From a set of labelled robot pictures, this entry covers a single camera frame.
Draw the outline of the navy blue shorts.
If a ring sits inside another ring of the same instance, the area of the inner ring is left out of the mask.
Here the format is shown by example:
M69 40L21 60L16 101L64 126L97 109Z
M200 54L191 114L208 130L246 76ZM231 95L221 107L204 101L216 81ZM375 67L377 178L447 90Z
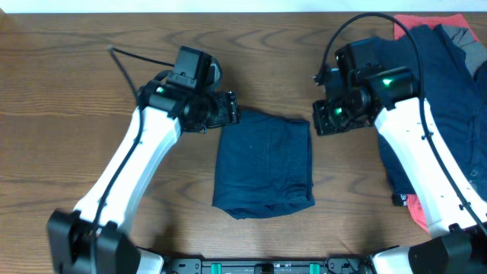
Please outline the navy blue shorts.
M237 125L221 131L212 205L235 219L310 208L312 167L308 121L245 110Z

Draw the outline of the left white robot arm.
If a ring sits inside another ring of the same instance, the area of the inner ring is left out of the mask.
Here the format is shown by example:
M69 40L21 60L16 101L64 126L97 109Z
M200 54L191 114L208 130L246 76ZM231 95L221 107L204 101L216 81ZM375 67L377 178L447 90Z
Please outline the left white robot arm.
M150 80L137 91L128 131L73 211L55 210L47 232L55 272L162 273L164 257L130 241L139 203L165 155L184 132L238 123L234 92L215 84Z

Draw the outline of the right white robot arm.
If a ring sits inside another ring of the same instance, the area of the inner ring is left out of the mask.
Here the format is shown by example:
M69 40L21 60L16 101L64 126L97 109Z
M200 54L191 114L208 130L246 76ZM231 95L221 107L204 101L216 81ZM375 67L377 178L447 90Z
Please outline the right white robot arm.
M419 199L431 238L368 256L362 273L484 273L486 203L464 176L421 99L414 74L380 66L317 76L318 135L375 127L393 149Z

